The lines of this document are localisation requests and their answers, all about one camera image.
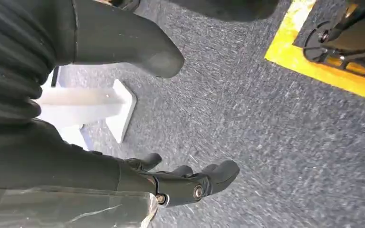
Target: yellow floor marking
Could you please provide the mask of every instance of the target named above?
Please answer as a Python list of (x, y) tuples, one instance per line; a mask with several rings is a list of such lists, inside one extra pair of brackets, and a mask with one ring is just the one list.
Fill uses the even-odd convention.
[(309, 62), (293, 44), (316, 0), (293, 0), (265, 58), (285, 68), (365, 97), (365, 77)]

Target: bolt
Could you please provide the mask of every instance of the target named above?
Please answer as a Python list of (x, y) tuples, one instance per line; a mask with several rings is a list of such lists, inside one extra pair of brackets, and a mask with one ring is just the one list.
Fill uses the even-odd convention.
[(156, 195), (156, 201), (158, 204), (164, 204), (166, 197), (164, 195)]
[(323, 43), (328, 38), (328, 35), (329, 35), (328, 30), (325, 30), (324, 32), (319, 33), (318, 34), (318, 41), (320, 43)]
[(200, 185), (196, 186), (194, 189), (194, 198), (197, 200), (202, 198), (202, 187)]

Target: white stand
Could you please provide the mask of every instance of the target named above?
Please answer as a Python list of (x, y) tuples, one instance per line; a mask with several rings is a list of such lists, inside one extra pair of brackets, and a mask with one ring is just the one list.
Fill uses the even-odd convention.
[(57, 129), (106, 119), (115, 140), (121, 143), (136, 105), (136, 96), (119, 81), (112, 89), (46, 88), (40, 99), (41, 120)]

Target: clear plastic cover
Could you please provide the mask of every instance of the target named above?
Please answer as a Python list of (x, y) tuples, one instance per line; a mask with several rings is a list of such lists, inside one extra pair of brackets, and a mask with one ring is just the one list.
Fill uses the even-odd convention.
[(150, 193), (51, 186), (0, 189), (0, 228), (145, 228), (157, 209)]

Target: robotic hand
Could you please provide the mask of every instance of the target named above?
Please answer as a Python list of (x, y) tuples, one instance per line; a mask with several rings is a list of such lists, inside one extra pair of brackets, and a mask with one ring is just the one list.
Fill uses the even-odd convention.
[(149, 172), (162, 159), (122, 160), (69, 145), (35, 119), (32, 101), (55, 66), (128, 62), (162, 78), (184, 58), (153, 22), (92, 0), (0, 0), (0, 191), (39, 186), (146, 192), (166, 207), (198, 202), (237, 177), (233, 161), (200, 173)]
[(157, 202), (166, 207), (198, 202), (202, 197), (223, 191), (240, 172), (238, 165), (233, 161), (208, 165), (196, 174), (191, 167), (185, 165), (172, 172), (148, 172), (161, 161), (162, 158), (157, 153), (149, 154), (143, 160), (126, 160), (133, 169), (143, 171), (142, 175), (153, 178)]

